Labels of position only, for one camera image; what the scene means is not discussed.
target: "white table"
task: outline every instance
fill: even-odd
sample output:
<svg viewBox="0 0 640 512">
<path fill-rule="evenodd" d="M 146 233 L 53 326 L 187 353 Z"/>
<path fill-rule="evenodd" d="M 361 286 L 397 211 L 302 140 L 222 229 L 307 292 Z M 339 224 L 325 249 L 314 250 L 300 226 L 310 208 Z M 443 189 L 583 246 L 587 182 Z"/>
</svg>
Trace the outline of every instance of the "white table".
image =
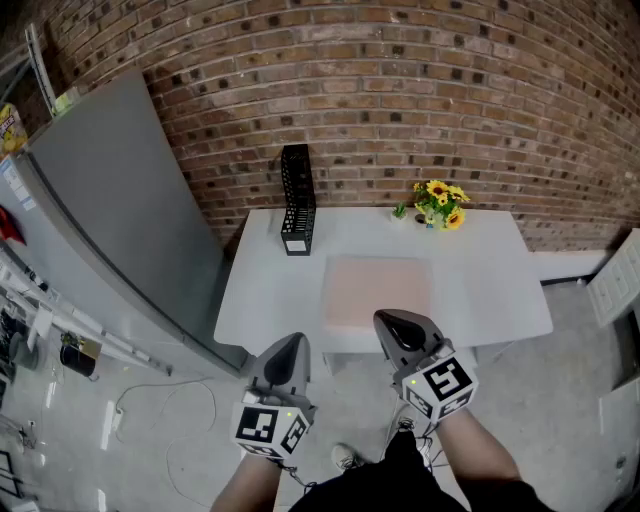
<svg viewBox="0 0 640 512">
<path fill-rule="evenodd" d="M 218 317 L 215 340 L 255 355 L 292 332 L 318 353 L 381 352 L 373 331 L 324 326 L 327 258 L 420 258 L 432 269 L 431 318 L 456 347 L 540 336 L 553 326 L 530 253 L 507 212 L 468 210 L 455 232 L 401 226 L 389 208 L 319 208 L 310 256 L 287 256 L 284 210 L 249 214 Z"/>
</svg>

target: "black mesh organizer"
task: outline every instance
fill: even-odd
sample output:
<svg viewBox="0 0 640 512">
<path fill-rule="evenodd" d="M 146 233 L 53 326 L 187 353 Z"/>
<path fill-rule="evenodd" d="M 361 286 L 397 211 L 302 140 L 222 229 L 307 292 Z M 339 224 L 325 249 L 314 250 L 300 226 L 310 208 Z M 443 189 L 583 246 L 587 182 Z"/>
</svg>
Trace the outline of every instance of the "black mesh organizer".
<svg viewBox="0 0 640 512">
<path fill-rule="evenodd" d="M 285 146 L 281 162 L 282 186 L 287 200 L 282 241 L 289 256 L 309 256 L 316 218 L 309 148 L 306 144 Z"/>
</svg>

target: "black shorts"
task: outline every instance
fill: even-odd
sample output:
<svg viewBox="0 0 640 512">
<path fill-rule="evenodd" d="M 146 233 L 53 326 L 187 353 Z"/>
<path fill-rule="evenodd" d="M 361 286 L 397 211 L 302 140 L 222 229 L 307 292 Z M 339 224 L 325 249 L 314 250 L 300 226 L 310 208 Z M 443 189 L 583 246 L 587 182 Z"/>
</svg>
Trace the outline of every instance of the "black shorts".
<svg viewBox="0 0 640 512">
<path fill-rule="evenodd" d="M 549 512 L 524 482 L 488 484 L 491 492 L 472 503 L 477 511 Z M 411 432 L 398 432 L 382 462 L 345 471 L 342 476 L 314 486 L 291 512 L 307 511 L 464 512 L 465 508 L 440 490 L 424 466 Z"/>
</svg>

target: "brick wall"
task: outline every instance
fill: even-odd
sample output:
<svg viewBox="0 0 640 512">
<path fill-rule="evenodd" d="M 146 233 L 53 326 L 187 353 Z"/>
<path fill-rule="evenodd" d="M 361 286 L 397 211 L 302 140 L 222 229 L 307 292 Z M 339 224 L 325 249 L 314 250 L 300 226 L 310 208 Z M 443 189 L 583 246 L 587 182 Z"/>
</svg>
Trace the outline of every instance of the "brick wall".
<svg viewBox="0 0 640 512">
<path fill-rule="evenodd" d="M 278 155 L 296 142 L 310 145 L 321 206 L 388 205 L 438 178 L 472 207 L 512 212 L 534 250 L 605 248 L 640 223 L 640 23 L 626 0 L 63 0 L 55 12 L 40 21 L 68 83 L 144 70 L 225 243 L 251 208 L 283 204 Z"/>
</svg>

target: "forearm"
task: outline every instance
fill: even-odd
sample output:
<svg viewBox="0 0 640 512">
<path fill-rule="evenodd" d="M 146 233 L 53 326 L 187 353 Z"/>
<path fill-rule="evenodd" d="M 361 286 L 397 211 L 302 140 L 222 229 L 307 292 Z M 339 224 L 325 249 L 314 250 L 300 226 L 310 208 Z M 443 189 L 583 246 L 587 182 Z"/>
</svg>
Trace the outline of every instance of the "forearm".
<svg viewBox="0 0 640 512">
<path fill-rule="evenodd" d="M 468 410 L 444 418 L 436 432 L 461 488 L 474 481 L 521 479 L 513 457 Z"/>
<path fill-rule="evenodd" d="M 211 512 L 271 512 L 282 470 L 264 457 L 247 455 L 211 506 Z"/>
</svg>

